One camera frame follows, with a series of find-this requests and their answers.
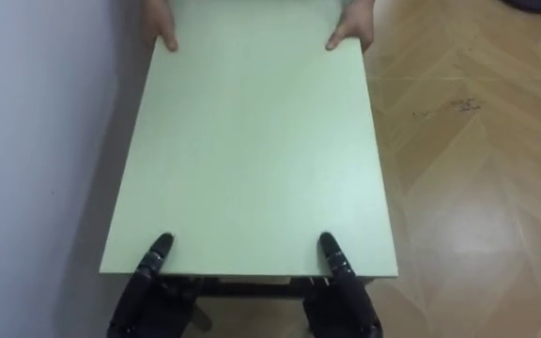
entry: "wooden floor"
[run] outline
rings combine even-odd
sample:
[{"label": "wooden floor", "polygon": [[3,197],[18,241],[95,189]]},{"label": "wooden floor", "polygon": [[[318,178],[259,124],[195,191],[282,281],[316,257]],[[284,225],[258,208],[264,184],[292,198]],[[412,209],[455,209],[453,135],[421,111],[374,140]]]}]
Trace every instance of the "wooden floor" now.
[{"label": "wooden floor", "polygon": [[[541,338],[541,16],[377,2],[365,61],[400,267],[368,287],[385,336]],[[202,305],[206,337],[307,336],[298,302]]]}]

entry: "finger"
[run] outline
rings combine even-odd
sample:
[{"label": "finger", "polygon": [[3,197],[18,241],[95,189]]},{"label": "finger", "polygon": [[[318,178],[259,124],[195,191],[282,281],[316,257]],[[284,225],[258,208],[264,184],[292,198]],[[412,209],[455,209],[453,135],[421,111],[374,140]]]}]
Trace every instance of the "finger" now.
[{"label": "finger", "polygon": [[327,48],[328,51],[334,50],[339,43],[348,36],[348,27],[344,23],[340,23],[335,28],[335,31],[329,38],[329,41],[327,41],[327,45],[325,48]]},{"label": "finger", "polygon": [[166,48],[170,52],[175,52],[178,49],[178,42],[175,37],[175,25],[172,22],[162,25],[162,38],[164,39]]}]

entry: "black object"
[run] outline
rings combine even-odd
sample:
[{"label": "black object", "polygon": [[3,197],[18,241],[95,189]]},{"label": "black object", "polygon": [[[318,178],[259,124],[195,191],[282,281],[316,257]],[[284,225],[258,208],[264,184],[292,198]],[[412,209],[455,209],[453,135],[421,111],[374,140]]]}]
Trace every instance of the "black object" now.
[{"label": "black object", "polygon": [[541,14],[541,0],[503,0],[504,3],[530,13]]},{"label": "black object", "polygon": [[363,282],[329,233],[320,236],[320,247],[332,278],[295,278],[284,285],[161,276],[173,241],[172,235],[161,235],[139,263],[118,302],[108,338],[178,338],[190,322],[200,330],[211,330],[211,320],[195,304],[200,297],[303,299],[316,338],[383,336]]}]

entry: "white wall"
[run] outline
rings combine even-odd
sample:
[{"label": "white wall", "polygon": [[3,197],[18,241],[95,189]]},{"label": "white wall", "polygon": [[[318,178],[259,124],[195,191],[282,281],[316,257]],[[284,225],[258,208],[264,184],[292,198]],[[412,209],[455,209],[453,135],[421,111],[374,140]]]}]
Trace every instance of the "white wall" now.
[{"label": "white wall", "polygon": [[125,281],[97,269],[147,71],[137,4],[0,0],[0,337],[104,336]]}]

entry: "light green tabletop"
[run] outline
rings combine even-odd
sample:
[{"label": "light green tabletop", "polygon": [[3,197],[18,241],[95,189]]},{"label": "light green tabletop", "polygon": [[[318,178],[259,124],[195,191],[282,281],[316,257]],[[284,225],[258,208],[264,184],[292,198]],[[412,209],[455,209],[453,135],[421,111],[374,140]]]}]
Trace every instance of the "light green tabletop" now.
[{"label": "light green tabletop", "polygon": [[330,231],[361,276],[395,276],[358,40],[324,45],[335,0],[174,0],[156,46],[101,272],[316,276]]}]

